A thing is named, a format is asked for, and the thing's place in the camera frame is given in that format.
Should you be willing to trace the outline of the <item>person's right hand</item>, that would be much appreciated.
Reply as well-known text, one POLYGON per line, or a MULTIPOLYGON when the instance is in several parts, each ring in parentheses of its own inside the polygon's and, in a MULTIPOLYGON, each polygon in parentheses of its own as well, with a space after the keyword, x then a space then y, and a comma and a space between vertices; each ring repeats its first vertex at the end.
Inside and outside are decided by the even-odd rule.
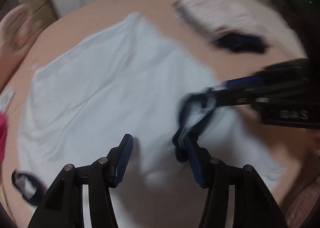
POLYGON ((263 125, 248 106, 236 109, 249 132, 286 168, 272 194, 288 227, 307 227, 319 210, 319 130, 263 125))

